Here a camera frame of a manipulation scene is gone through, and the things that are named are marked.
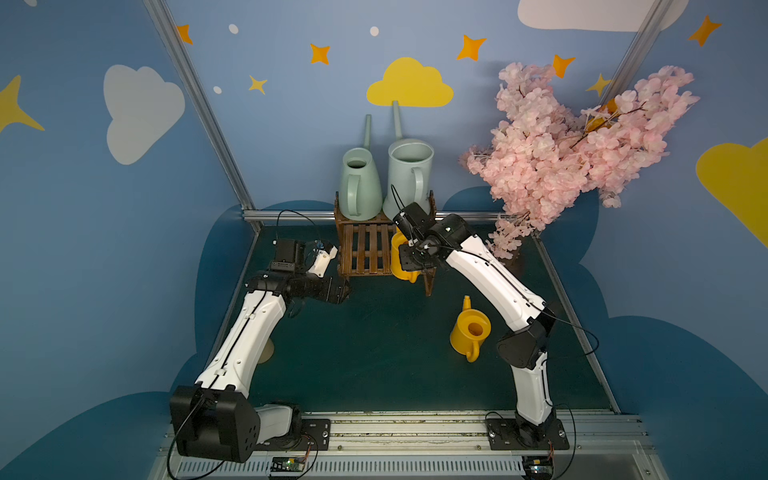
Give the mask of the brown wooden slatted shelf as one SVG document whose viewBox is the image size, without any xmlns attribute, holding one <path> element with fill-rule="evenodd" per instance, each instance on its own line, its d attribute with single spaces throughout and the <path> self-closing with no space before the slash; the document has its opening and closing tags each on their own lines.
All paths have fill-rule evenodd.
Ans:
<svg viewBox="0 0 768 480">
<path fill-rule="evenodd" d="M 392 250 L 396 225 L 381 211 L 365 222 L 344 216 L 339 207 L 339 194 L 334 202 L 334 221 L 340 242 L 338 273 L 350 277 L 393 276 Z"/>
</svg>

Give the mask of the mint green watering can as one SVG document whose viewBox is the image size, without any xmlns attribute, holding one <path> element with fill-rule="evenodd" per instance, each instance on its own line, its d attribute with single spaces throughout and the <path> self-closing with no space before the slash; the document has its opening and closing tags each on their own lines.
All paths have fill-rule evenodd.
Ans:
<svg viewBox="0 0 768 480">
<path fill-rule="evenodd" d="M 338 190 L 339 209 L 348 219 L 366 222 L 376 217 L 383 203 L 381 181 L 370 150 L 372 115 L 365 117 L 363 143 L 342 157 Z"/>
</svg>

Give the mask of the yellow watering can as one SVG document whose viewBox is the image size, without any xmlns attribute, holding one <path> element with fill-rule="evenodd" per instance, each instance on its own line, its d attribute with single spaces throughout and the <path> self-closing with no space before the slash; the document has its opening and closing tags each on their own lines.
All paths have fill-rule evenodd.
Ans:
<svg viewBox="0 0 768 480">
<path fill-rule="evenodd" d="M 465 295 L 462 310 L 450 334 L 450 344 L 456 353 L 473 363 L 479 358 L 482 344 L 490 335 L 491 329 L 488 316 L 475 309 L 470 296 Z"/>
<path fill-rule="evenodd" d="M 397 279 L 402 281 L 408 281 L 415 283 L 420 275 L 419 271 L 406 271 L 403 269 L 402 261 L 400 258 L 400 247 L 408 245 L 408 240 L 405 235 L 398 229 L 395 229 L 395 233 L 391 239 L 391 273 Z"/>
</svg>

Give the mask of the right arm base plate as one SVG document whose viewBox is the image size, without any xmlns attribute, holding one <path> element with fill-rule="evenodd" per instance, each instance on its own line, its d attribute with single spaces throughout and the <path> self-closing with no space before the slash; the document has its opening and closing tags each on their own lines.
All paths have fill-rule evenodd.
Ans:
<svg viewBox="0 0 768 480">
<path fill-rule="evenodd" d="M 550 450 L 571 448 L 562 422 L 554 419 L 534 426 L 516 418 L 491 417 L 485 421 L 487 437 L 492 450 Z"/>
</svg>

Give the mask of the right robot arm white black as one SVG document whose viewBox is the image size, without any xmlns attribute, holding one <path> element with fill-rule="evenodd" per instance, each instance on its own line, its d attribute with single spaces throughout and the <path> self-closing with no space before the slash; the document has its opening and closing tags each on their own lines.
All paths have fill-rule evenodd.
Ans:
<svg viewBox="0 0 768 480">
<path fill-rule="evenodd" d="M 408 244 L 399 250 L 406 271 L 445 263 L 461 273 L 495 307 L 509 332 L 497 343 L 511 367 L 519 429 L 541 436 L 556 419 L 548 386 L 548 344 L 554 314 L 545 301 L 519 281 L 459 215 L 433 219 L 411 203 L 394 216 Z"/>
</svg>

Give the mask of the large pale blue watering can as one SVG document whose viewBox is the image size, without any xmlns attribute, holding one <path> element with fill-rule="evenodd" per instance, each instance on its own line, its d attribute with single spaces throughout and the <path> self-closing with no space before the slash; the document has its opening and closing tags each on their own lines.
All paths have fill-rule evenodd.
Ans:
<svg viewBox="0 0 768 480">
<path fill-rule="evenodd" d="M 395 141 L 388 147 L 388 186 L 383 212 L 389 220 L 411 203 L 417 203 L 430 213 L 430 174 L 435 151 L 425 141 L 405 138 L 402 132 L 400 108 L 393 102 Z"/>
</svg>

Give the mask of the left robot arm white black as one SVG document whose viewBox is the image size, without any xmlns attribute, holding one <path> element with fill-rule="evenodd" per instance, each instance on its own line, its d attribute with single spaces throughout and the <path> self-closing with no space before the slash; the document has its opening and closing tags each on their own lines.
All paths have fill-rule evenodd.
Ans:
<svg viewBox="0 0 768 480">
<path fill-rule="evenodd" d="M 343 278 L 260 272 L 247 282 L 240 314 L 213 360 L 191 386 L 170 400 L 174 443 L 182 456 L 243 463 L 261 447 L 293 449 L 303 442 L 301 413 L 286 403 L 254 407 L 254 372 L 270 335 L 294 298 L 340 304 Z"/>
</svg>

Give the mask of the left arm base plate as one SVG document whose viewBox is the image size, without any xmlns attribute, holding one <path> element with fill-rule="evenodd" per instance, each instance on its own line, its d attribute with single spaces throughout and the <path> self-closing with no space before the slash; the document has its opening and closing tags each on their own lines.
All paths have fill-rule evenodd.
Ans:
<svg viewBox="0 0 768 480">
<path fill-rule="evenodd" d="M 293 422 L 283 449 L 286 451 L 327 451 L 330 443 L 331 420 L 328 418 L 302 418 Z"/>
</svg>

